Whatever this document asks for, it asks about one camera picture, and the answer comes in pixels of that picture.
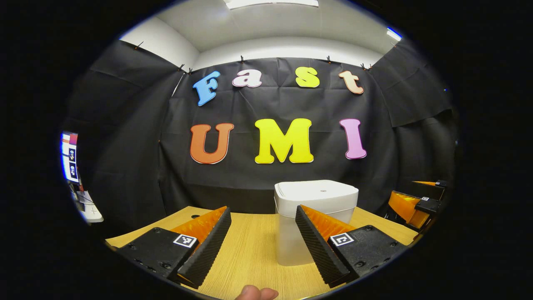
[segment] letter f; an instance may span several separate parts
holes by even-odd
[[[215,78],[219,76],[219,71],[213,71],[211,74],[200,79],[192,86],[196,89],[196,91],[198,92],[198,97],[200,98],[200,100],[198,101],[198,106],[202,106],[206,104],[209,100],[215,98],[216,93],[211,91],[210,89],[216,89],[217,83]]]

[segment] white ceiling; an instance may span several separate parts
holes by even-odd
[[[187,0],[156,17],[198,51],[262,37],[303,36],[337,40],[385,54],[396,43],[384,21],[345,0],[318,0],[319,7],[261,4],[229,10],[224,0]]]

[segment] white wall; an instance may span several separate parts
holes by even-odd
[[[199,52],[174,28],[167,25],[157,17],[150,18],[137,25],[120,38],[121,40],[139,45],[178,67],[192,68],[198,58]]]
[[[200,53],[193,70],[244,59],[303,57],[360,66],[377,62],[383,54],[348,43],[313,37],[268,37],[219,46]]]

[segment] pink letter i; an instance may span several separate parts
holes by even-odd
[[[359,136],[359,125],[361,122],[357,119],[343,119],[339,121],[339,124],[346,131],[346,140],[348,141],[346,158],[353,160],[365,157],[366,151],[363,149],[361,137]]]

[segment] ceiling light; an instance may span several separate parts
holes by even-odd
[[[226,6],[229,9],[237,9],[239,7],[244,6],[250,6],[250,5],[256,5],[256,4],[270,4],[270,3],[289,3],[289,4],[302,4],[302,5],[309,5],[309,6],[315,6],[318,7],[318,1],[317,0],[225,0]]]
[[[401,35],[399,35],[398,33],[396,33],[396,31],[392,30],[389,27],[387,27],[387,35],[394,38],[398,42],[401,40]]]

